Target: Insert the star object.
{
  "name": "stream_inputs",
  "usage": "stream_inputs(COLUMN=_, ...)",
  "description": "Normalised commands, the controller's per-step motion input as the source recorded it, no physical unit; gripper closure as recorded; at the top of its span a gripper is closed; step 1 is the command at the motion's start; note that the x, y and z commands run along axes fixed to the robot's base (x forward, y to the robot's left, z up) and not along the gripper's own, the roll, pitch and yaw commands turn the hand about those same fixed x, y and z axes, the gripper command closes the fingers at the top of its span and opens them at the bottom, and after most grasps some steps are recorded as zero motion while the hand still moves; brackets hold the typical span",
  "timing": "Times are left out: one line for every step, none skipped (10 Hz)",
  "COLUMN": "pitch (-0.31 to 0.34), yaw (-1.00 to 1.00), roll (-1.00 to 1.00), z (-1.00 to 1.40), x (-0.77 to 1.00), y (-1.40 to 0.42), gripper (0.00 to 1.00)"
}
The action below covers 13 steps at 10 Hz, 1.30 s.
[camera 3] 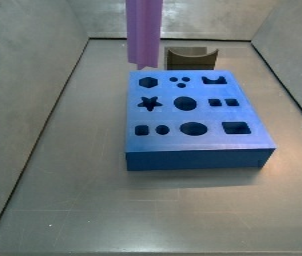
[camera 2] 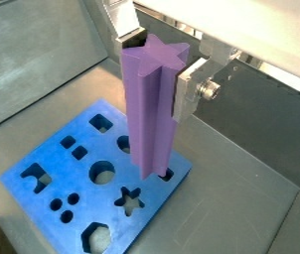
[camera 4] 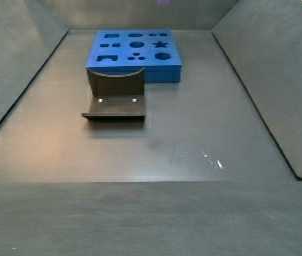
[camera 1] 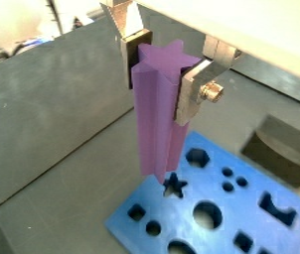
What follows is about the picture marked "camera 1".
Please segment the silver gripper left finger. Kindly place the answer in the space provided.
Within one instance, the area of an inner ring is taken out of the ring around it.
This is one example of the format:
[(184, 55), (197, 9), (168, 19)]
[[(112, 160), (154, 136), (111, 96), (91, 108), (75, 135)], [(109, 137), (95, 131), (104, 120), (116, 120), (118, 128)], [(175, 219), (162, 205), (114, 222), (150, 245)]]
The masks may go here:
[(152, 32), (143, 26), (138, 4), (134, 0), (99, 0), (99, 4), (116, 31), (126, 84), (131, 89), (131, 68), (139, 62), (138, 46), (151, 44)]

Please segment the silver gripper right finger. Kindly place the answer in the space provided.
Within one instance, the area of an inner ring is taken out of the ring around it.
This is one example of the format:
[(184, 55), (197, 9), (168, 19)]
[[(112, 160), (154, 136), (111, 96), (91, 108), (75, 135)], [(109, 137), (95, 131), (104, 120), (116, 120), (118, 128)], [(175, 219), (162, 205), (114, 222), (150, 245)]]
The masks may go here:
[(206, 35), (203, 56), (184, 72), (175, 108), (175, 122), (184, 126), (198, 113), (201, 103), (217, 102), (223, 95), (223, 87), (217, 84), (217, 77), (229, 70), (241, 51)]

